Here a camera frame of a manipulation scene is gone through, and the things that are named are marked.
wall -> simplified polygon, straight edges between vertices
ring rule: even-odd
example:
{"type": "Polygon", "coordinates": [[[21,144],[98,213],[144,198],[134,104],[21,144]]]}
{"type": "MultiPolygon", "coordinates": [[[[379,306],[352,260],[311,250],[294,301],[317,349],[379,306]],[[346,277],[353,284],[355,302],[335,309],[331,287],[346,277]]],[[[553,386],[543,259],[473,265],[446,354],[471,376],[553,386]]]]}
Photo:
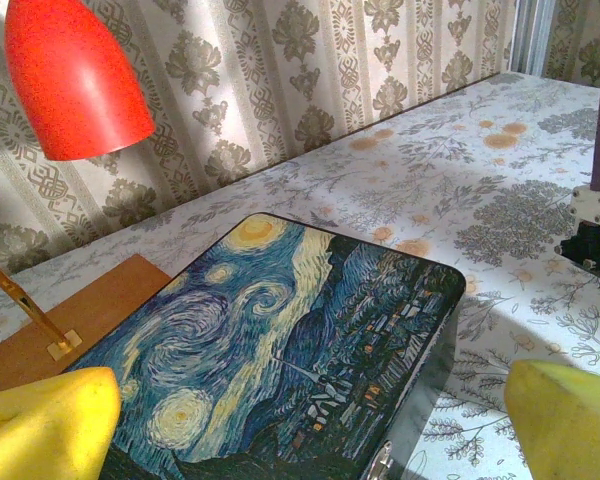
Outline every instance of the wall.
{"type": "Polygon", "coordinates": [[[557,0],[544,74],[600,86],[600,0],[557,0]]]}
{"type": "Polygon", "coordinates": [[[11,272],[506,70],[515,17],[513,0],[86,0],[128,54],[157,130],[54,163],[9,85],[6,3],[0,264],[11,272]]]}

wooden board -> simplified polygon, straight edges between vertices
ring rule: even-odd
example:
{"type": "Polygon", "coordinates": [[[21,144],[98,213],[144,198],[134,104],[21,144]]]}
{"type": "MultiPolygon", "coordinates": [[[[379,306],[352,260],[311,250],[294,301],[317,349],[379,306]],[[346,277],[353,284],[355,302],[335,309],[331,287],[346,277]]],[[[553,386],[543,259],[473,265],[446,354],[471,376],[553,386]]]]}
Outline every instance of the wooden board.
{"type": "Polygon", "coordinates": [[[60,330],[82,338],[74,351],[55,361],[49,338],[30,323],[0,343],[0,391],[61,373],[167,284],[169,276],[134,255],[48,312],[60,330]]]}

floral tablecloth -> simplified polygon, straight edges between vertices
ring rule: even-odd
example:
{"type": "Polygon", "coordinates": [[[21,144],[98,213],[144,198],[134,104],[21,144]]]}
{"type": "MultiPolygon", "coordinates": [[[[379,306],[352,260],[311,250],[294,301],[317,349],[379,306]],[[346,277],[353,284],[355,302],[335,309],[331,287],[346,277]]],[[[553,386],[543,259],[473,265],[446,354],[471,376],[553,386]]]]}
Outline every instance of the floral tablecloth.
{"type": "MultiPolygon", "coordinates": [[[[460,269],[456,366],[406,479],[529,479],[511,362],[600,373],[600,279],[553,253],[591,168],[598,90],[501,74],[117,232],[16,279],[49,309],[133,253],[174,275],[269,211],[460,269]]],[[[0,292],[0,341],[24,315],[0,292]]]]}

painted box lid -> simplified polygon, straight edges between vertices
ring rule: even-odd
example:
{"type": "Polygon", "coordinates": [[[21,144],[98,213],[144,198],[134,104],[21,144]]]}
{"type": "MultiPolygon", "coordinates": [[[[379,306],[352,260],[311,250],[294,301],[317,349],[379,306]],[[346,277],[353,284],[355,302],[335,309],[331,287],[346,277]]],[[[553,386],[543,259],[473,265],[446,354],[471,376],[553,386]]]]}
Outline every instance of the painted box lid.
{"type": "Polygon", "coordinates": [[[465,288],[455,269],[247,217],[70,369],[123,399],[102,479],[359,478],[465,288]]]}

box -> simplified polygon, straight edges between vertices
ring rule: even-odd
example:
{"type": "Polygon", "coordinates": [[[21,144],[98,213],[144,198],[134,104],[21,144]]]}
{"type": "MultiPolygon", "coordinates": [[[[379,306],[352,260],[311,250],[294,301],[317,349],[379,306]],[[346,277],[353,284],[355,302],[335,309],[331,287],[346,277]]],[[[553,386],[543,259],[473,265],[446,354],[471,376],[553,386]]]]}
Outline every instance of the box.
{"type": "Polygon", "coordinates": [[[247,217],[70,367],[120,385],[100,478],[399,477],[464,289],[451,267],[247,217]]]}

